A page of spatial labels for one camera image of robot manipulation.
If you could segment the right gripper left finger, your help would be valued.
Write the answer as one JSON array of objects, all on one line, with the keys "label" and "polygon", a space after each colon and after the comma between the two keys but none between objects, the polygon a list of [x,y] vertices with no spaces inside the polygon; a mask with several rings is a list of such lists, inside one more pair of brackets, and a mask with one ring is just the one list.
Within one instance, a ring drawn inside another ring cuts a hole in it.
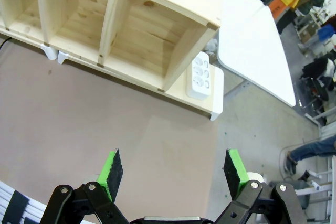
[{"label": "right gripper left finger", "polygon": [[86,215],[95,215],[100,223],[128,223],[115,204],[123,176],[119,150],[109,153],[94,181],[74,189],[55,187],[40,223],[81,223]]}]

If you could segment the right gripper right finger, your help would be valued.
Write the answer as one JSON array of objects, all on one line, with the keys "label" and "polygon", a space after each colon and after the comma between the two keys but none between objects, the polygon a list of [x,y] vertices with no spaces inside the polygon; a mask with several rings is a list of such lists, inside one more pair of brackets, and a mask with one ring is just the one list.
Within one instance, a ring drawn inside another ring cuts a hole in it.
[{"label": "right gripper right finger", "polygon": [[307,223],[293,186],[280,182],[273,187],[249,178],[237,149],[227,149],[223,166],[232,201],[215,223],[246,223],[261,214],[268,223]]}]

